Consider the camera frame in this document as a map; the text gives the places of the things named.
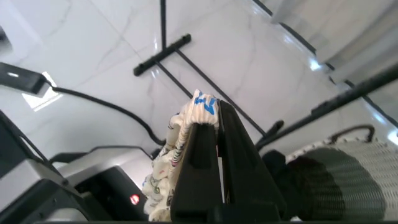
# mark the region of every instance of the blue print on cloth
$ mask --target blue print on cloth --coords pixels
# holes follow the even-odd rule
[[[199,99],[199,97],[201,97],[203,95],[202,92],[199,93],[199,96],[195,98],[195,102],[194,104],[199,104],[199,103],[203,103],[205,110],[207,110],[211,115],[214,115],[214,108],[213,108],[213,104],[216,102],[216,98],[212,98],[209,102],[209,105],[206,105],[206,99]]]

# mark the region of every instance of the cloth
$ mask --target cloth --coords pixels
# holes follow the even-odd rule
[[[149,221],[171,221],[170,204],[181,170],[183,147],[194,123],[212,124],[218,130],[218,105],[213,95],[195,90],[192,99],[171,117],[166,145],[152,162],[153,171],[143,183],[142,192],[148,197],[144,212]]]

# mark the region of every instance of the black metal pole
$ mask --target black metal pole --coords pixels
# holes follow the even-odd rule
[[[290,134],[291,132],[299,128],[302,128],[303,126],[311,123],[312,121],[315,121],[316,119],[321,118],[322,116],[338,108],[341,108],[342,106],[348,103],[351,103],[352,101],[358,99],[361,96],[365,96],[368,93],[384,85],[387,85],[390,82],[393,82],[396,79],[398,79],[398,63],[393,65],[389,69],[381,72],[380,74],[375,75],[374,77],[361,82],[359,85],[356,85],[354,88],[347,90],[344,93],[339,94],[338,96],[332,98],[331,100],[322,103],[320,106],[312,110],[310,115],[306,116],[300,121],[297,121],[295,124],[292,124],[291,126],[287,127],[281,132],[267,139],[259,141],[256,144],[257,150],[260,151],[261,148],[263,148],[264,146],[280,139],[281,137]]]
[[[228,101],[244,118],[247,119],[249,123],[251,123],[254,128],[256,128],[261,135],[267,136],[266,132],[260,128],[256,122],[254,122],[249,115],[247,115],[226,93],[224,93],[223,90],[221,90],[206,74],[203,73],[185,54],[183,54],[179,49],[175,48],[174,49],[181,58],[183,58],[195,71],[199,73],[199,75],[204,78],[222,97]]]
[[[156,65],[164,72],[166,75],[190,98],[193,95],[158,61],[155,62]]]
[[[160,0],[160,26],[162,29],[162,50],[166,49],[166,0]]]

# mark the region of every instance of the white cloth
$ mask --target white cloth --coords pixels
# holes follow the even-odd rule
[[[149,221],[167,222],[184,155],[184,144],[192,124],[212,124],[218,130],[217,99],[195,90],[192,99],[172,116],[167,131],[166,145],[152,162],[153,171],[143,183],[142,192],[148,197],[144,211]]]

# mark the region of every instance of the marble floor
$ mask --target marble floor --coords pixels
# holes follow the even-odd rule
[[[188,98],[157,67],[132,74],[160,50],[159,21],[158,0],[0,0],[0,26],[12,43],[0,61],[122,106],[164,138],[169,118]],[[278,119],[292,124],[346,88],[332,84],[327,68],[249,0],[168,0],[167,30],[169,43],[192,35],[182,52],[264,130]],[[162,63],[189,91],[220,96],[178,55]],[[50,91],[38,98],[0,86],[0,109],[47,157],[107,144],[157,147],[131,118],[74,96]],[[256,142],[260,134],[242,121]],[[289,153],[363,123],[398,144],[397,129],[357,100],[261,153]]]

